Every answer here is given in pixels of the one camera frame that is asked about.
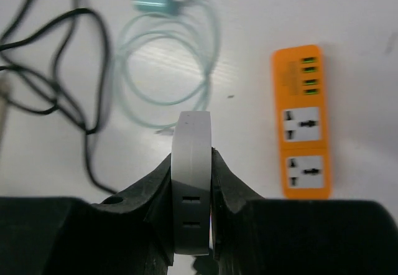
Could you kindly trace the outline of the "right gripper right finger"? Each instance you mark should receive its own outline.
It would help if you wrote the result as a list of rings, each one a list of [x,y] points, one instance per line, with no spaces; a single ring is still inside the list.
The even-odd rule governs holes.
[[[396,274],[397,225],[369,200],[264,198],[212,152],[220,274]]]

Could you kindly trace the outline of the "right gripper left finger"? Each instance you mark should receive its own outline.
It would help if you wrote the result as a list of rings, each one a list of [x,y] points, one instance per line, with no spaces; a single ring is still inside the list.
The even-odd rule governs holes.
[[[166,274],[172,264],[170,159],[101,203],[1,198],[2,274]]]

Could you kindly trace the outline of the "white dual usb charger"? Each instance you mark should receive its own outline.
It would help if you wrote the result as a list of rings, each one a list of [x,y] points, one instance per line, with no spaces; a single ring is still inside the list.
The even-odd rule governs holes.
[[[209,253],[211,200],[211,116],[183,111],[174,129],[171,151],[174,251]]]

